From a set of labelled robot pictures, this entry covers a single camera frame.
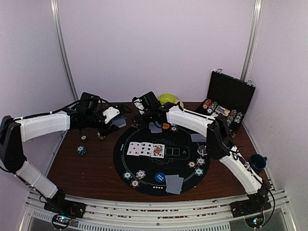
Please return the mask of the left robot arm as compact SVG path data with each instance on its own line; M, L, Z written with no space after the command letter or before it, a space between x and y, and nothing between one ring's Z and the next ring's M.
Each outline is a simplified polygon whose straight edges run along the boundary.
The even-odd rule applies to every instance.
M104 101L99 96L84 92L79 100L54 111L16 118L9 115L3 117L0 125L2 170L14 174L35 189L46 200L45 204L59 214L73 212L64 191L27 160L23 143L47 134L75 129L96 128L102 136L114 132L118 128L112 120L122 112L118 105L110 102L107 102L107 109L98 109L98 104Z

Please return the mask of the blue ten chip bottom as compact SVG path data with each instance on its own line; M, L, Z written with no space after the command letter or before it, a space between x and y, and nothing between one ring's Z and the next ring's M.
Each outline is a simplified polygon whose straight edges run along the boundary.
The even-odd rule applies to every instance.
M136 178L138 179L143 179L146 176L146 172L144 170L138 170L136 172Z

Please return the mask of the blue card top seat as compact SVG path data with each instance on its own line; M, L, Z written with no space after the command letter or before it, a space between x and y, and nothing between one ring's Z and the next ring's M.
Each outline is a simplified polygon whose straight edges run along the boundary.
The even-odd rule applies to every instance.
M150 122L149 123L149 130L153 134L162 132L162 128L157 122Z

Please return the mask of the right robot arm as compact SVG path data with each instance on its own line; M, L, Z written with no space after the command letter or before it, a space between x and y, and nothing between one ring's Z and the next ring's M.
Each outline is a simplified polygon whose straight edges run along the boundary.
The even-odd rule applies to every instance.
M224 164L242 184L247 199L230 204L234 217L261 213L276 207L273 193L262 178L252 169L235 145L224 116L208 116L181 107L180 103L161 104L153 92L134 97L132 103L139 115L133 118L137 128L151 122L169 123L193 130L206 138L207 155Z

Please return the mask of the green chip stack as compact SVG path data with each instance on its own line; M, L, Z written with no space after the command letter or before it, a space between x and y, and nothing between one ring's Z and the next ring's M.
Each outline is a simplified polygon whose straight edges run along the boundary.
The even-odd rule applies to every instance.
M86 148L84 146L77 147L77 153L81 156L86 154Z

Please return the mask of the orange big blind button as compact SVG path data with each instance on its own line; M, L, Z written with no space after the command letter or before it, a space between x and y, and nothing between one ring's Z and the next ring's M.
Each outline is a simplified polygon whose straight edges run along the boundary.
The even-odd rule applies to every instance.
M170 124L168 124L168 123L162 124L162 129L169 129L169 128L170 128Z

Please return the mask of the black hundred chip top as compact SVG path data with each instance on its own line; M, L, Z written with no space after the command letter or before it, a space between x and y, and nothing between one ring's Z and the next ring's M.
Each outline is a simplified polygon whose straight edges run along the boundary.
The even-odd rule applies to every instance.
M170 130L174 133L178 132L179 128L178 127L171 127Z

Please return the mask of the blue card seat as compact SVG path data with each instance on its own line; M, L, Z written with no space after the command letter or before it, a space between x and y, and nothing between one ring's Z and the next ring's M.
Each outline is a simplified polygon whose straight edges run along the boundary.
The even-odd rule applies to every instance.
M162 132L162 128L157 122L150 122L149 123L149 130L153 134Z
M206 137L199 133L194 133L194 134L191 134L191 141L192 142L206 142Z

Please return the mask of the green fifty chip bottom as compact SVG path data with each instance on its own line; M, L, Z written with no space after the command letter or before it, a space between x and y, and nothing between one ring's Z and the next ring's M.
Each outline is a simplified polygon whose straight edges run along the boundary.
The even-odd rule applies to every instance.
M126 180L130 180L132 178L132 174L127 171L123 174L123 178Z

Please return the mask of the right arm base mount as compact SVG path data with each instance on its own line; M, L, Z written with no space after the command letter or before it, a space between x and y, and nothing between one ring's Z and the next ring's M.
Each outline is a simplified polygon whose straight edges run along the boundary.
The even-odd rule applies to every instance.
M252 229L260 229L266 224L265 210L271 209L270 201L261 203L254 200L236 201L230 204L233 218L244 217L245 223Z

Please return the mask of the single blue playing card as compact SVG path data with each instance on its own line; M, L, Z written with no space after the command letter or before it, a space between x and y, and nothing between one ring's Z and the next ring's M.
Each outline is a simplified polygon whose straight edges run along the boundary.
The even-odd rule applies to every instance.
M179 181L179 175L165 175L166 185L176 184Z

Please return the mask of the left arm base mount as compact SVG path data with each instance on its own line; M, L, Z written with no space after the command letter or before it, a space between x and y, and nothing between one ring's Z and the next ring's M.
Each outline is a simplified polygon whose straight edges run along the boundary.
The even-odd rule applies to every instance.
M63 230L68 228L73 220L84 217L86 205L80 202L64 200L64 203L60 205L46 202L44 209L55 213L51 218L51 224L57 230Z

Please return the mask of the black hundred chip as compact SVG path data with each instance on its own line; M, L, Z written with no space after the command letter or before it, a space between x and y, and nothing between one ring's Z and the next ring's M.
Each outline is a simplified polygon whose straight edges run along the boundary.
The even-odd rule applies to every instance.
M178 132L179 128L178 127L171 127L170 130L174 133Z
M138 188L140 186L140 182L138 180L132 180L130 185L132 188Z

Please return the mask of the black hundred chip bottom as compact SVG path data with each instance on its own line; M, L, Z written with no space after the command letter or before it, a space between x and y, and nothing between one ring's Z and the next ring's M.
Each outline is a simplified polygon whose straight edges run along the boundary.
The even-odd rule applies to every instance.
M132 188L138 188L140 186L140 182L138 180L132 180L130 185Z

